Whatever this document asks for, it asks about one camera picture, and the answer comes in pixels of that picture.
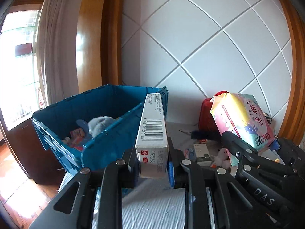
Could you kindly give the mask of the white green carton box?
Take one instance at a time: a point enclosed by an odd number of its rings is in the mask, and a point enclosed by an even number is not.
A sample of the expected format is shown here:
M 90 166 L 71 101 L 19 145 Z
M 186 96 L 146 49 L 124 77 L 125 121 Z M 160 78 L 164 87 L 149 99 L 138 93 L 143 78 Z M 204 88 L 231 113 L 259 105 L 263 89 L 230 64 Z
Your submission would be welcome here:
M 193 144 L 195 161 L 199 166 L 211 166 L 212 159 L 206 144 Z

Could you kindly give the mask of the pink Kotex pad pack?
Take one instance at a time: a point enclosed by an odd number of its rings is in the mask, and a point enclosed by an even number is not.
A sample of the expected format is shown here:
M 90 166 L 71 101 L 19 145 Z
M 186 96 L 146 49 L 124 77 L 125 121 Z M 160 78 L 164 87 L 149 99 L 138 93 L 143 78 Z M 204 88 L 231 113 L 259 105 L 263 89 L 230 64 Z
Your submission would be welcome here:
M 252 95 L 222 93 L 211 99 L 210 113 L 222 138 L 226 132 L 264 152 L 275 140 L 263 111 Z

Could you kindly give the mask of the long white toothpaste box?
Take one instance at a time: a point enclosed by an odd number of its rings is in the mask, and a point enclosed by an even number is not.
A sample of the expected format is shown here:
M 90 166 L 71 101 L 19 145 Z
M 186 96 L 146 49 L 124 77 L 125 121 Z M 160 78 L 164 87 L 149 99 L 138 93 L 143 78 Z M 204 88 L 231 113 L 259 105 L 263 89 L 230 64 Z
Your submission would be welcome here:
M 169 144 L 160 93 L 146 96 L 135 149 L 141 178 L 159 179 L 165 176 Z

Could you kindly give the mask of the white plush duck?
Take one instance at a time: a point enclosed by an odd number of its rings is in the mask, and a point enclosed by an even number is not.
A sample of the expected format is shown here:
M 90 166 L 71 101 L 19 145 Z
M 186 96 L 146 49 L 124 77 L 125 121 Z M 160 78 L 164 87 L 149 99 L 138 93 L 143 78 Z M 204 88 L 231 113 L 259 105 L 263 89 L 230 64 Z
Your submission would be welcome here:
M 216 156 L 213 157 L 211 168 L 222 167 L 228 169 L 231 167 L 231 162 L 226 148 L 221 148 Z

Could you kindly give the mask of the small blue red packet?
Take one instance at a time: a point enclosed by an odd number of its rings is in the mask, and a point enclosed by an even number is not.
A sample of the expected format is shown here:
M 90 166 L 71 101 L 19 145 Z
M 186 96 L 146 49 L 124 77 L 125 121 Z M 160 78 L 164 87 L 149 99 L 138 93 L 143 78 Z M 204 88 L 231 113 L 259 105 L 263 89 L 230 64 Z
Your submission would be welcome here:
M 194 149 L 192 149 L 192 148 L 185 149 L 184 155 L 185 155 L 185 158 L 187 158 L 187 159 L 190 159 L 192 161 L 196 160 L 195 152 L 194 152 Z

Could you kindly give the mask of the black fluffy duster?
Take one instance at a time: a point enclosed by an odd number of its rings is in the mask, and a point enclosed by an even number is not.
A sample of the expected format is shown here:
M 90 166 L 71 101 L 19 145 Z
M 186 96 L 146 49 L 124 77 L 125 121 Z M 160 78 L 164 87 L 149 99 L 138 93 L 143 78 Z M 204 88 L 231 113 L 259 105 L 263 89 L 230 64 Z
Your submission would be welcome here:
M 221 141 L 221 136 L 219 132 L 215 131 L 205 131 L 205 130 L 194 130 L 191 132 L 191 138 L 196 140 L 211 140 L 211 141 Z

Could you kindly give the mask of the black gift box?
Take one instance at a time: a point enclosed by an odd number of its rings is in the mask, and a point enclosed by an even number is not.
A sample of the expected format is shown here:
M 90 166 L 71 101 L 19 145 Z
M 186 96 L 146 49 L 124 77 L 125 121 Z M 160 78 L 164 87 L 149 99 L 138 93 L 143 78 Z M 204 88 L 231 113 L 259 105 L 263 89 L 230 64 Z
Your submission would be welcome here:
M 273 121 L 272 117 L 270 115 L 268 115 L 267 113 L 265 113 L 265 112 L 263 112 L 263 114 L 264 114 L 264 117 L 266 118 L 268 124 L 271 126 L 272 125 L 272 121 Z

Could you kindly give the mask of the red toy suitcase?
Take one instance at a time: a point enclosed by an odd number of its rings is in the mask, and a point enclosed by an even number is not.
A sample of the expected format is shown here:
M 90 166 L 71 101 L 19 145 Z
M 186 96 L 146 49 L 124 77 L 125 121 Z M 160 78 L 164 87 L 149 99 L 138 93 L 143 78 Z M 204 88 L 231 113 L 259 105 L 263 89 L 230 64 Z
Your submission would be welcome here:
M 200 131 L 219 132 L 214 118 L 210 112 L 212 105 L 213 102 L 211 102 L 211 98 L 207 98 L 202 102 L 198 120 L 198 129 Z

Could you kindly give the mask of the blue plastic storage crate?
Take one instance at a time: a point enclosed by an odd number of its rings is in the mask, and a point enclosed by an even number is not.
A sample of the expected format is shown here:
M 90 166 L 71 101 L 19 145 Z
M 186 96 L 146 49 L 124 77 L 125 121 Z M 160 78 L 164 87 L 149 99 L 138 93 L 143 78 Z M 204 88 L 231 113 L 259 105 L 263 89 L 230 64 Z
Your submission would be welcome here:
M 68 173 L 84 167 L 98 170 L 134 146 L 150 93 L 160 93 L 166 111 L 166 87 L 108 84 L 35 112 L 34 128 L 44 149 L 50 149 Z

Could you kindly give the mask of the grey furry plush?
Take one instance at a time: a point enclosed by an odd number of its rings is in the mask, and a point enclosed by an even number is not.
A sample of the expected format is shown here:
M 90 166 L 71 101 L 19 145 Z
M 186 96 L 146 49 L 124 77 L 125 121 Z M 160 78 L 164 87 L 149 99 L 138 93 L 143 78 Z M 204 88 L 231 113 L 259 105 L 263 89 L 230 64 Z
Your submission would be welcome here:
M 100 116 L 93 118 L 88 123 L 89 133 L 93 138 L 95 138 L 114 122 L 116 122 L 116 120 L 108 116 Z

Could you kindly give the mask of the pink tissue pack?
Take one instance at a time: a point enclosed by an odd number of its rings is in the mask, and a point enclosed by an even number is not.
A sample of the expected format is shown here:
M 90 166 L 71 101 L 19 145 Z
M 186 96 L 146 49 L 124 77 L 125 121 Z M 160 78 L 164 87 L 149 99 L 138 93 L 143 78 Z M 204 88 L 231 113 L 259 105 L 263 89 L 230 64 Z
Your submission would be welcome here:
M 82 128 L 70 131 L 69 146 L 73 148 L 82 148 L 85 143 L 85 132 Z

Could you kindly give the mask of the dark wooden cabinet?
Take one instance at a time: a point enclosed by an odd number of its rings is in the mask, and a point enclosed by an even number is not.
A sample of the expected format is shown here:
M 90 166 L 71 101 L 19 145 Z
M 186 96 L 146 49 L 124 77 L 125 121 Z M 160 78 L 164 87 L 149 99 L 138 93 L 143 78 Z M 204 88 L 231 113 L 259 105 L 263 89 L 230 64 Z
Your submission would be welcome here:
M 42 146 L 32 118 L 11 130 L 4 128 L 4 133 L 8 146 L 29 178 L 40 185 L 61 183 L 65 171 L 53 152 Z

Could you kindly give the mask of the white curtain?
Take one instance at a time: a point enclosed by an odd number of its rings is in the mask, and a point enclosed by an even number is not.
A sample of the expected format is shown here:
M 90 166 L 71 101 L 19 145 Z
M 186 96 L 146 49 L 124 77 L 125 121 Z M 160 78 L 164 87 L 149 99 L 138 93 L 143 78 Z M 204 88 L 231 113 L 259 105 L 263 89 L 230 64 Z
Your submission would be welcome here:
M 38 19 L 37 70 L 43 104 L 78 92 L 76 26 L 80 0 L 44 0 Z

